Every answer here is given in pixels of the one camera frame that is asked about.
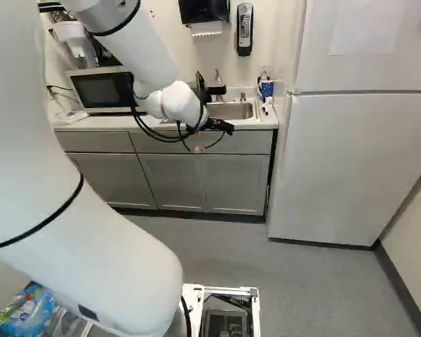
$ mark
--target paper towel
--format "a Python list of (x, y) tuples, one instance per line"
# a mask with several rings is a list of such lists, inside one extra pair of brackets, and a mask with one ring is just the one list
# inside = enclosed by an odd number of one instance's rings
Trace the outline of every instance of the paper towel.
[(222, 21), (192, 23), (190, 25), (193, 37), (206, 37), (209, 35), (218, 35), (223, 32)]

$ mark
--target freezer door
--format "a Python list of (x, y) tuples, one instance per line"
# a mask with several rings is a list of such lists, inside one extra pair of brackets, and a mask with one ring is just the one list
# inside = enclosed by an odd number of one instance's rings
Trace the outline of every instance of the freezer door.
[(295, 87), (421, 90), (421, 0), (307, 0)]
[(421, 95), (295, 96), (275, 167), (270, 237), (370, 246), (421, 174)]

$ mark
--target drawer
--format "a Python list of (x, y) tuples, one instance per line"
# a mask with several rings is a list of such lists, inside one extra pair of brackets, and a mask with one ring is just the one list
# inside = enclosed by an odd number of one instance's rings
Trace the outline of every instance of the drawer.
[[(164, 134), (176, 136), (177, 132)], [(208, 146), (221, 136), (220, 131), (204, 131), (185, 140), (189, 148)], [(144, 133), (130, 133), (138, 153), (188, 153), (182, 143), (162, 143)], [(215, 146), (205, 153), (215, 154), (269, 154), (272, 150), (273, 131), (235, 131), (232, 136), (225, 135)]]
[(59, 143), (67, 152), (135, 153), (127, 132), (56, 132)]

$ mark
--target baseboard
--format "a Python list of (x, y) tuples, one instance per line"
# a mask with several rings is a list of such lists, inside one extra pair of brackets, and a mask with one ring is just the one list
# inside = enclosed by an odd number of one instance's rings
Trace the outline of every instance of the baseboard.
[(354, 244), (328, 244), (325, 242), (313, 242), (303, 240), (292, 240), (292, 239), (279, 239), (276, 237), (270, 237), (269, 241), (279, 242), (282, 244), (298, 244), (300, 246), (314, 246), (321, 248), (332, 248), (332, 249), (348, 249), (352, 251), (372, 251), (374, 246), (357, 246)]
[(410, 291), (407, 289), (406, 284), (402, 280), (401, 275), (394, 266), (392, 260), (385, 251), (384, 246), (379, 243), (374, 254), (379, 261), (379, 264), (382, 266), (385, 274), (388, 277), (388, 280), (394, 287), (395, 292), (398, 294), (399, 300), (406, 309), (406, 312), (410, 319), (412, 320), (418, 334), (421, 336), (421, 310), (413, 300)]
[(149, 217), (161, 217), (161, 218), (210, 220), (210, 221), (222, 221), (222, 222), (228, 222), (228, 223), (265, 223), (264, 216), (169, 211), (169, 210), (164, 210), (164, 209), (153, 210), (153, 209), (131, 209), (131, 208), (123, 208), (123, 207), (112, 207), (112, 208), (123, 216), (149, 216)]

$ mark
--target countertop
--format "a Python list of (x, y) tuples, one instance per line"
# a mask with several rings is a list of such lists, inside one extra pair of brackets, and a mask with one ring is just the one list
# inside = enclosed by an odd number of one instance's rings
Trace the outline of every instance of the countertop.
[[(268, 107), (268, 116), (262, 111), (262, 104), (257, 98), (247, 98), (247, 101), (257, 100), (259, 105), (260, 119), (228, 120), (236, 130), (271, 130), (279, 127), (279, 121), (273, 107)], [(53, 113), (48, 112), (48, 119), (53, 121)], [(176, 124), (162, 124), (161, 119), (152, 116), (143, 116), (143, 121), (152, 129), (157, 131), (176, 131)], [(87, 117), (74, 124), (66, 126), (54, 126), (55, 131), (130, 131), (143, 132), (136, 124), (132, 116), (108, 116), (108, 117)]]

